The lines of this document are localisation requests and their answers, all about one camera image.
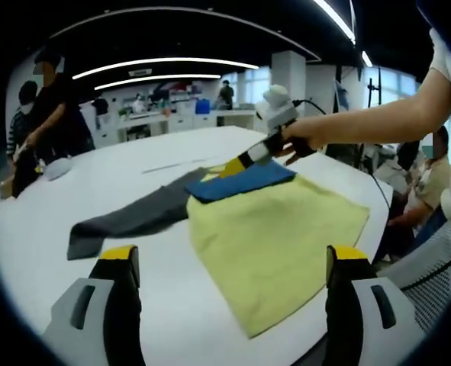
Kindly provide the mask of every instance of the led light strip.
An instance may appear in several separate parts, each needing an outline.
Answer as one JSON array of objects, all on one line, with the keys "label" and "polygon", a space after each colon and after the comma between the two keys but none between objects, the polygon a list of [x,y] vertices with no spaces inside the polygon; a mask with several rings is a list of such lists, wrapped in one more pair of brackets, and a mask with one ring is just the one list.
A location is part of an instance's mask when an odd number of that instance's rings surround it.
[{"label": "led light strip", "polygon": [[111,86],[128,84],[131,82],[145,82],[149,80],[162,80],[162,79],[219,79],[220,75],[209,75],[209,74],[176,74],[176,75],[158,75],[158,76],[147,76],[145,78],[135,78],[122,80],[121,82],[111,82],[110,84],[104,84],[96,86],[95,90],[110,88]]},{"label": "led light strip", "polygon": [[127,61],[125,63],[114,63],[113,65],[98,67],[97,69],[82,72],[78,75],[74,75],[72,79],[76,80],[83,76],[95,74],[97,72],[116,69],[117,67],[140,65],[143,63],[175,63],[180,61],[188,61],[192,63],[220,63],[222,65],[240,66],[247,69],[257,70],[259,67],[256,65],[250,65],[249,63],[236,63],[234,61],[226,61],[225,59],[202,59],[200,57],[161,57],[158,59],[136,59],[134,61]]},{"label": "led light strip", "polygon": [[[356,35],[351,31],[346,22],[337,14],[337,12],[327,4],[325,0],[313,0],[315,4],[317,4],[325,13],[333,20],[335,24],[341,29],[341,31],[346,35],[347,38],[353,43],[356,44]],[[368,57],[368,54],[363,51],[361,53],[362,61],[368,67],[372,67],[371,60]]]}]

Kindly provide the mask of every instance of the black ceiling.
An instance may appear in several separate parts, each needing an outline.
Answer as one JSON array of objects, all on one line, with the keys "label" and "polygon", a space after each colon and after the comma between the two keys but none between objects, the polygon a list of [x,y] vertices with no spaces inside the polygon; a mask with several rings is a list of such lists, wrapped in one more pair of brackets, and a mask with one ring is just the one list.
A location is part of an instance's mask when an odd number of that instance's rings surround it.
[{"label": "black ceiling", "polygon": [[[350,19],[349,0],[327,0]],[[358,45],[374,64],[423,77],[430,61],[428,26],[409,0],[353,0]],[[359,53],[337,26],[312,0],[101,0],[98,2],[0,1],[0,124],[4,125],[5,87],[14,66],[43,46],[48,37],[73,24],[98,15],[137,7],[173,6],[197,8],[232,15],[280,32],[317,54],[324,63],[356,65]],[[266,65],[271,53],[296,50],[307,60],[314,57],[288,41],[264,30],[226,18],[188,11],[132,11],[113,14],[73,27],[51,42],[66,57],[66,70],[75,75],[111,63],[163,56],[194,56]],[[218,73],[230,66],[170,63],[150,67],[154,75],[165,73]],[[81,89],[128,77],[128,69],[116,69],[79,80]]]}]

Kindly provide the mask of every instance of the gray cloth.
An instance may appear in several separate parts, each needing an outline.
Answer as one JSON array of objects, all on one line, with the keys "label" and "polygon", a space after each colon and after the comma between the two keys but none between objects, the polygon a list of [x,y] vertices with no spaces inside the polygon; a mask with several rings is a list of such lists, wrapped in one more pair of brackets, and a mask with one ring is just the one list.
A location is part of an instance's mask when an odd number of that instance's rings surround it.
[{"label": "gray cloth", "polygon": [[201,180],[207,169],[199,168],[126,207],[77,223],[71,229],[67,259],[95,257],[105,238],[150,235],[188,218],[185,187]]}]

